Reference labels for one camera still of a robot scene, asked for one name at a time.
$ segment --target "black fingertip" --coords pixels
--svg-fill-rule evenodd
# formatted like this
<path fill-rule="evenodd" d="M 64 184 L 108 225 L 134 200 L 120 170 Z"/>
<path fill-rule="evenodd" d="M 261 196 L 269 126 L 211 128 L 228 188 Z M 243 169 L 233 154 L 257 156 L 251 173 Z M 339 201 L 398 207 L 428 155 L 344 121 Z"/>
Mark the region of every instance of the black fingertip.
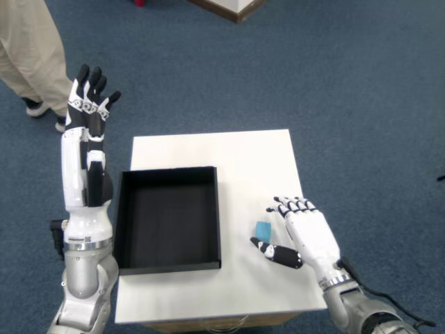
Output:
<path fill-rule="evenodd" d="M 257 238 L 251 237 L 250 241 L 255 245 L 255 247 L 258 247 L 259 240 Z"/>
<path fill-rule="evenodd" d="M 79 73 L 77 74 L 77 82 L 79 82 L 79 84 L 84 84 L 88 74 L 90 74 L 90 68 L 88 65 L 83 64 L 79 70 Z"/>
<path fill-rule="evenodd" d="M 90 77 L 90 86 L 94 87 L 96 86 L 97 82 L 100 80 L 102 76 L 102 70 L 100 69 L 100 67 L 96 67 L 91 74 Z"/>
<path fill-rule="evenodd" d="M 95 94 L 100 94 L 105 89 L 105 85 L 106 85 L 106 77 L 102 75 L 99 81 L 96 83 Z"/>
<path fill-rule="evenodd" d="M 119 100 L 120 96 L 122 94 L 120 93 L 120 91 L 115 91 L 113 94 L 111 94 L 111 96 L 108 98 L 108 100 L 110 101 L 109 103 L 114 103 L 116 101 Z"/>

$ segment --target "black shoe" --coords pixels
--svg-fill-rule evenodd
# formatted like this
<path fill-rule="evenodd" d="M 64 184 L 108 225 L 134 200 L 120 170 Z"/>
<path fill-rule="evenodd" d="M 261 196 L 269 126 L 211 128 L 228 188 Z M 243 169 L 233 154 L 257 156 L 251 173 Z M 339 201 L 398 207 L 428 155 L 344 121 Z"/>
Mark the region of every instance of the black shoe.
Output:
<path fill-rule="evenodd" d="M 25 101 L 26 104 L 26 114 L 31 117 L 40 117 L 43 115 L 48 109 L 48 104 L 43 101 L 36 102 L 27 97 L 22 97 L 22 100 Z"/>

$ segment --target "blue carpet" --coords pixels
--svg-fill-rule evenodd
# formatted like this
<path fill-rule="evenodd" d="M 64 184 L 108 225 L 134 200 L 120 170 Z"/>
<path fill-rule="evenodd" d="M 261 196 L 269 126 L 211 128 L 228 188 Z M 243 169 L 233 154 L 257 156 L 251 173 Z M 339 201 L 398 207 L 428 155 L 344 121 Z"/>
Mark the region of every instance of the blue carpet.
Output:
<path fill-rule="evenodd" d="M 303 191 L 363 280 L 443 320 L 443 0 L 269 0 L 241 25 L 187 1 L 47 4 L 69 77 L 100 65 L 122 91 L 106 130 L 115 184 L 136 135 L 289 128 Z M 0 333 L 44 333 L 63 300 L 49 231 L 65 217 L 60 135 L 3 83 L 0 101 Z M 106 328 L 150 332 L 113 315 Z M 336 332 L 326 311 L 240 331 Z"/>

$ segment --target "open black box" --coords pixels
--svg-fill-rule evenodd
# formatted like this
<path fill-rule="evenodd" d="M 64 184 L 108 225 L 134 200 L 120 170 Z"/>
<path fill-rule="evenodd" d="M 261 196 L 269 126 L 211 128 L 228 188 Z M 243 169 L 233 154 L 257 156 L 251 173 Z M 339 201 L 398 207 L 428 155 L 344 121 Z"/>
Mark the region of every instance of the open black box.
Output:
<path fill-rule="evenodd" d="M 114 235 L 120 275 L 219 269 L 216 168 L 122 172 Z"/>

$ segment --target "black cable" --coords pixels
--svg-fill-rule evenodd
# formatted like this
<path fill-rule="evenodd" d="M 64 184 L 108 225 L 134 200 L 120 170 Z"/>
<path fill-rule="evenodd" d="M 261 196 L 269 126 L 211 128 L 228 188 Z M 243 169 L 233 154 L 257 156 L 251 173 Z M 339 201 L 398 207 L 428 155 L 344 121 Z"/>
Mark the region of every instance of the black cable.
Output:
<path fill-rule="evenodd" d="M 389 301 L 391 301 L 400 311 L 404 312 L 407 316 L 413 318 L 414 320 L 417 321 L 417 323 L 415 323 L 414 328 L 417 329 L 418 327 L 425 325 L 425 326 L 429 326 L 429 327 L 436 327 L 436 323 L 430 320 L 425 320 L 422 319 L 418 316 L 416 316 L 415 314 L 411 313 L 410 311 L 406 310 L 401 304 L 398 303 L 398 301 L 396 301 L 394 298 L 392 298 L 390 295 L 385 294 L 384 292 L 379 292 L 379 291 L 375 291 L 372 289 L 369 289 L 365 284 L 363 284 L 363 282 L 359 279 L 357 272 L 354 270 L 352 264 L 348 261 L 348 259 L 344 256 L 342 256 L 340 258 L 339 261 L 337 261 L 337 266 L 340 268 L 344 268 L 349 274 L 350 276 L 357 281 L 357 283 L 363 287 L 363 289 L 365 289 L 367 292 L 369 292 L 370 294 L 374 294 L 376 296 L 379 297 L 384 297 L 386 299 L 388 299 Z"/>

